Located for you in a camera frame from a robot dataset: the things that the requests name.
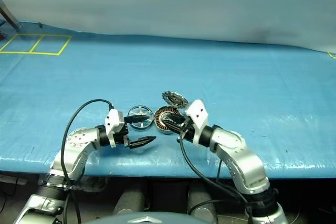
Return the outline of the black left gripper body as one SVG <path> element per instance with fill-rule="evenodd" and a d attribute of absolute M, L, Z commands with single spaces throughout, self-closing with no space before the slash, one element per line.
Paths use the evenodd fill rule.
<path fill-rule="evenodd" d="M 129 130 L 128 130 L 128 124 L 132 123 L 131 116 L 126 116 L 124 118 L 124 125 L 120 130 L 115 132 L 114 134 L 114 142 L 116 145 L 123 144 L 125 147 L 128 147 L 129 145 Z"/>

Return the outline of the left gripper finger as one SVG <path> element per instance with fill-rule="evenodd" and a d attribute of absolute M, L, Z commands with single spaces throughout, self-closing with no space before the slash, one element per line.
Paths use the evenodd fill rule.
<path fill-rule="evenodd" d="M 151 143 L 155 139 L 156 139 L 156 136 L 141 137 L 137 141 L 130 142 L 129 145 L 128 145 L 128 148 L 133 149 L 133 148 L 142 147 L 142 146 L 145 146 L 145 145 Z"/>
<path fill-rule="evenodd" d="M 125 123 L 140 123 L 148 119 L 147 115 L 131 115 L 124 117 Z"/>

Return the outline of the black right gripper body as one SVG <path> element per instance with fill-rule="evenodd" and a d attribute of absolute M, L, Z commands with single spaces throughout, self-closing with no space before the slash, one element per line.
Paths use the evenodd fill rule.
<path fill-rule="evenodd" d="M 189 116 L 179 115 L 177 117 L 177 125 L 178 125 L 178 135 L 182 134 L 184 140 L 193 143 L 195 130 L 192 119 Z"/>

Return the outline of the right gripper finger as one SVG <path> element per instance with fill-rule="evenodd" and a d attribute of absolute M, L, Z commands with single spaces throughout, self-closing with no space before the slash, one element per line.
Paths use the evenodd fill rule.
<path fill-rule="evenodd" d="M 164 124 L 181 125 L 184 122 L 184 116 L 177 114 L 168 114 L 164 117 Z"/>
<path fill-rule="evenodd" d="M 181 125 L 175 124 L 174 122 L 165 122 L 165 126 L 169 128 L 170 131 L 180 135 L 184 132 L 184 129 Z"/>

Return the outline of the silver spoked rotor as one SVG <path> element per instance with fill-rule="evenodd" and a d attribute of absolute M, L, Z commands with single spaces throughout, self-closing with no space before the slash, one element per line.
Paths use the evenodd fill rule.
<path fill-rule="evenodd" d="M 128 116 L 134 116 L 134 115 L 145 115 L 145 116 L 149 117 L 148 119 L 146 119 L 142 122 L 131 123 L 130 125 L 135 130 L 138 130 L 138 131 L 146 130 L 153 123 L 153 112 L 148 107 L 146 107 L 144 105 L 134 106 L 128 111 Z"/>

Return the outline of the grey motor housing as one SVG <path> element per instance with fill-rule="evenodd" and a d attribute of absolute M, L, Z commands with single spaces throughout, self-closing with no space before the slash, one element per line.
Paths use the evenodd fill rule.
<path fill-rule="evenodd" d="M 158 110 L 156 110 L 154 114 L 154 123 L 155 123 L 156 129 L 160 133 L 167 134 L 167 135 L 170 135 L 173 133 L 163 122 L 164 120 L 173 122 L 173 120 L 169 118 L 170 114 L 181 115 L 180 112 L 172 106 L 163 106 L 163 107 L 160 107 Z"/>

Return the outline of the grey toothed motor lid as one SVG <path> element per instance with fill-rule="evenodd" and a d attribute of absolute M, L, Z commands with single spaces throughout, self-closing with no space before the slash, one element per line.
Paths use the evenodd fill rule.
<path fill-rule="evenodd" d="M 162 99 L 167 104 L 177 109 L 184 109 L 188 106 L 188 101 L 181 94 L 174 91 L 162 92 Z"/>

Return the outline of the blue table cover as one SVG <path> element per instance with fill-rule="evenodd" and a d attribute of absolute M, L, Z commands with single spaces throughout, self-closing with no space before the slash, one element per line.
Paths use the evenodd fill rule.
<path fill-rule="evenodd" d="M 0 54 L 0 171 L 47 172 L 89 100 L 72 129 L 102 124 L 106 101 L 154 111 L 175 91 L 240 133 L 270 178 L 336 178 L 336 59 L 325 52 L 34 23 L 22 33 L 72 39 L 60 56 Z"/>

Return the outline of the dark grey rounded cylinder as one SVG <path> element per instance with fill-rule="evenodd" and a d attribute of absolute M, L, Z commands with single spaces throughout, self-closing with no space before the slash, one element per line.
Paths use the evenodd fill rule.
<path fill-rule="evenodd" d="M 208 222 L 209 224 L 218 224 L 218 216 L 211 195 L 202 182 L 191 182 L 187 194 L 187 213 L 195 218 Z"/>
<path fill-rule="evenodd" d="M 139 188 L 125 190 L 120 196 L 114 210 L 114 215 L 142 212 L 145 206 L 145 194 Z"/>

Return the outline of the grey-blue rounded dome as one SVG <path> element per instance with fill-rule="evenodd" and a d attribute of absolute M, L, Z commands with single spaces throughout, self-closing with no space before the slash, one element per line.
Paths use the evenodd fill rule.
<path fill-rule="evenodd" d="M 132 212 L 95 219 L 85 224 L 198 224 L 199 219 L 173 212 Z"/>

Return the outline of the yellow tape double rectangle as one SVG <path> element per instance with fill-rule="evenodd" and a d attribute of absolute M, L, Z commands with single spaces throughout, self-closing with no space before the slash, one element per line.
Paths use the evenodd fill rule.
<path fill-rule="evenodd" d="M 8 51 L 5 50 L 10 43 L 12 43 L 17 38 L 23 38 L 23 39 L 31 39 L 36 38 L 34 44 L 31 46 L 31 48 L 28 51 Z M 62 38 L 64 39 L 63 45 L 60 47 L 60 49 L 57 52 L 48 52 L 48 51 L 36 51 L 36 48 L 38 45 L 45 39 L 45 38 Z M 61 53 L 64 51 L 64 49 L 68 46 L 72 39 L 71 35 L 58 35 L 58 34 L 27 34 L 27 33 L 17 33 L 12 36 L 6 42 L 0 47 L 0 54 L 22 54 L 22 55 L 46 55 L 46 56 L 60 56 Z"/>

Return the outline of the grey metal bar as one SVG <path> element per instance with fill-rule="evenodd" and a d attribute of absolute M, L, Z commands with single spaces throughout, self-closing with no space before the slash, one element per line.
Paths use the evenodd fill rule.
<path fill-rule="evenodd" d="M 21 26 L 19 21 L 14 17 L 2 0 L 0 0 L 0 14 L 16 31 L 20 31 Z"/>

